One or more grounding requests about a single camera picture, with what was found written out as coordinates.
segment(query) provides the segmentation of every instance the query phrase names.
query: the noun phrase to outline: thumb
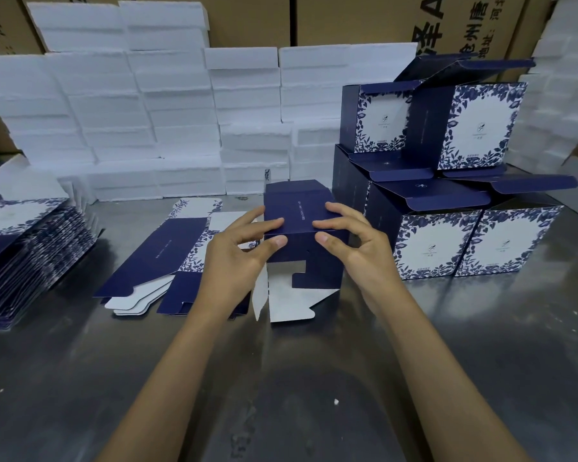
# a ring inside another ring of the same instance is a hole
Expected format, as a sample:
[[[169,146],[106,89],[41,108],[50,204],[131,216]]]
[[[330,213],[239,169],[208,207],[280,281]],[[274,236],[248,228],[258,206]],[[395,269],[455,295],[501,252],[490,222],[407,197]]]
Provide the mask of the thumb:
[[[326,248],[327,251],[331,252],[331,254],[339,258],[343,263],[346,262],[347,256],[349,256],[349,253],[353,249],[348,247],[339,238],[336,238],[335,236],[325,232],[316,232],[315,240],[321,246]]]
[[[257,259],[263,266],[263,264],[267,263],[267,260],[270,259],[271,255],[286,244],[287,237],[285,235],[274,236],[260,243],[259,246],[248,253],[248,255]]]

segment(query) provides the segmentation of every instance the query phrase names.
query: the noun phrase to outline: person's right hand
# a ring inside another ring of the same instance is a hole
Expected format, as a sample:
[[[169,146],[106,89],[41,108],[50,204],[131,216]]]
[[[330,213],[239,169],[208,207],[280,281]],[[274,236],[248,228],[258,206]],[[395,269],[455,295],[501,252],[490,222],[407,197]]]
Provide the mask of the person's right hand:
[[[325,230],[348,230],[360,238],[362,245],[351,248],[326,232],[317,232],[315,240],[345,264],[347,273],[362,291],[366,304],[377,315],[381,304],[405,290],[388,236],[372,228],[362,214],[344,204],[326,202],[325,208],[342,217],[315,220],[312,225]]]

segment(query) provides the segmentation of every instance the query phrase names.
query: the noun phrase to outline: person's left hand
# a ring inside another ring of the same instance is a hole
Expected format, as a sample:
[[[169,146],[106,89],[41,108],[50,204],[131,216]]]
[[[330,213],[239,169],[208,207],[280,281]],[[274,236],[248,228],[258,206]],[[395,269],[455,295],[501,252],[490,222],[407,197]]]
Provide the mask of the person's left hand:
[[[205,304],[211,312],[218,312],[226,319],[233,309],[254,287],[254,282],[267,260],[286,245],[287,237],[278,235],[263,241],[259,246],[242,251],[241,243],[263,238],[263,234],[280,227],[284,218],[255,222],[265,211],[264,206],[247,212],[229,225],[224,232],[214,235],[206,250],[201,285],[197,303]]]

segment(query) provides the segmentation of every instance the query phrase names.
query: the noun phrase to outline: metal table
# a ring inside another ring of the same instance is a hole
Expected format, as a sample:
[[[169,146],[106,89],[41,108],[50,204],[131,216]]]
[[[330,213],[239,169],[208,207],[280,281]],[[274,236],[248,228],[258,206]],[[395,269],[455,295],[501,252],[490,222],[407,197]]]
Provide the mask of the metal table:
[[[224,210],[261,197],[226,197]],[[93,206],[107,230],[0,334],[0,462],[90,461],[184,318],[114,318],[93,292],[174,200]],[[578,462],[578,215],[519,273],[407,282],[460,364],[540,462]],[[185,436],[187,461],[428,461],[382,328],[346,278],[316,318],[228,321]]]

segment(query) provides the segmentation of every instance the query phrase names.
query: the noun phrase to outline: box front panel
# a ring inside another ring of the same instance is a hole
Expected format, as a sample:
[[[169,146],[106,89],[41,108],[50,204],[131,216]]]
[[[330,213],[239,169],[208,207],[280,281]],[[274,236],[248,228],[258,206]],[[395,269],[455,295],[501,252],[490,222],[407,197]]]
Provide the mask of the box front panel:
[[[499,165],[525,88],[523,82],[457,86],[438,169]]]
[[[479,214],[479,210],[471,210],[402,217],[394,245],[401,279],[452,275]]]
[[[360,92],[355,152],[399,151],[407,136],[407,112],[412,93]]]
[[[520,270],[561,209],[486,210],[456,276]]]

